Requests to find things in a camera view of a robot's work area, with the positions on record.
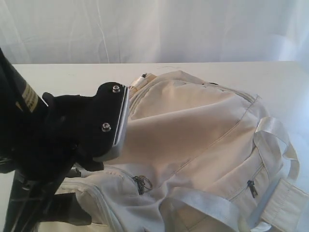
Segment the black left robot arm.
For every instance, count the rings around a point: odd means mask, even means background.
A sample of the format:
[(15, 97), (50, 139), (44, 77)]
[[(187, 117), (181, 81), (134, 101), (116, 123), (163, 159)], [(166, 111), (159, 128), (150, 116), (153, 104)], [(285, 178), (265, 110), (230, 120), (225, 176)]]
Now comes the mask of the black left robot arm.
[(103, 169), (81, 152), (76, 138), (75, 118), (93, 102), (80, 95), (38, 96), (1, 55), (0, 171), (14, 172), (6, 232), (33, 228), (73, 165)]

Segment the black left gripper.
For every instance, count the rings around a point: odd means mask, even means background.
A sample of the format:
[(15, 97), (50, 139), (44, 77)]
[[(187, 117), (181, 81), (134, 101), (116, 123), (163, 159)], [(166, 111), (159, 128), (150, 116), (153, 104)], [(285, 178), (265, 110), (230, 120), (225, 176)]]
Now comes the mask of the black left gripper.
[(75, 192), (56, 191), (64, 181), (60, 178), (74, 164), (88, 171), (104, 168), (92, 156), (94, 97), (55, 97), (46, 92), (31, 111), (20, 94), (14, 95), (14, 170), (23, 180), (49, 182), (31, 190), (35, 204), (31, 220), (36, 224), (65, 222), (85, 226), (92, 222)]

